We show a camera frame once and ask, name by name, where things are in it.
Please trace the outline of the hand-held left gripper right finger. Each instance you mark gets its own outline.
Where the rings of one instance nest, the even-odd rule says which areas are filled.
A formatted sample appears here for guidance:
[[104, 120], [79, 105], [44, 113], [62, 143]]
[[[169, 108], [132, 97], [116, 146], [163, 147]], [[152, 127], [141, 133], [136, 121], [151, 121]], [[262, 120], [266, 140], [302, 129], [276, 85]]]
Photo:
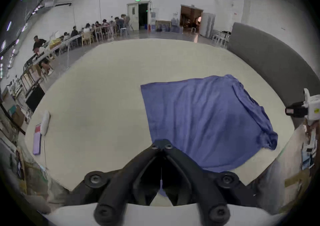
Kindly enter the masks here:
[[197, 203], [203, 225], [225, 225], [230, 219], [227, 204], [239, 204], [234, 189], [240, 184], [232, 172], [202, 169], [193, 159], [163, 140], [163, 190], [173, 205]]

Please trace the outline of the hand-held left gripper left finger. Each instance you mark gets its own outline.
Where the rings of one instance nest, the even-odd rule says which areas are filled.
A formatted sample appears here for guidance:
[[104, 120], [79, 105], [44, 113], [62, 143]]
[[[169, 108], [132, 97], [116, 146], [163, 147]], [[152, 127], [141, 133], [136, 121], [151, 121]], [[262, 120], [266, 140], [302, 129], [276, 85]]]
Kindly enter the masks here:
[[128, 201], [150, 205], [161, 187], [162, 170], [157, 160], [161, 159], [164, 146], [163, 139], [156, 140], [110, 179], [94, 210], [99, 225], [120, 225]]

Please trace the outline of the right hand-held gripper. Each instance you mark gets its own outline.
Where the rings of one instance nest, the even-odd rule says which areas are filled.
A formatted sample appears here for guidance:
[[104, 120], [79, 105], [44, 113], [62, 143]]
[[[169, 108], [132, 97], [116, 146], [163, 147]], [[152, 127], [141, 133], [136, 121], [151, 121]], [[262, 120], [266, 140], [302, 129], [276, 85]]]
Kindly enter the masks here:
[[311, 126], [320, 119], [320, 95], [311, 96], [307, 88], [303, 90], [304, 100], [285, 108], [285, 114], [294, 118], [305, 118]]

